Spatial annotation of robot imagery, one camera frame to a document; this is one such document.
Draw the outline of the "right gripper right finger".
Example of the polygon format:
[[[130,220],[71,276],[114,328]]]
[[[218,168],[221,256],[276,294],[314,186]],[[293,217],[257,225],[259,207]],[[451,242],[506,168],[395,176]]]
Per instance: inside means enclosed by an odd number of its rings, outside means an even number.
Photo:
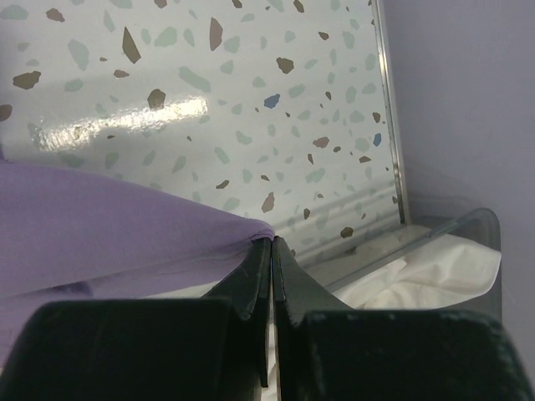
[[[281,400],[531,400],[503,326],[463,310],[354,310],[272,245]]]

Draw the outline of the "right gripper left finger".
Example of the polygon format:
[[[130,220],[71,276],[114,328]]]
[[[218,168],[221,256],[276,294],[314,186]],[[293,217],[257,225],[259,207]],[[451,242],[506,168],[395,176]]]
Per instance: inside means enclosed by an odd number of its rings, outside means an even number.
[[[4,400],[258,400],[268,384],[272,243],[198,298],[53,302],[26,323]]]

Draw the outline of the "purple t-shirt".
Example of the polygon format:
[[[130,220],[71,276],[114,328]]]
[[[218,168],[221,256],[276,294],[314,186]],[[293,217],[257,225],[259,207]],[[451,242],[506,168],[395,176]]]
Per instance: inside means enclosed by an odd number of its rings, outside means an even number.
[[[142,185],[1,163],[1,355],[56,301],[142,298],[219,282],[266,222]]]

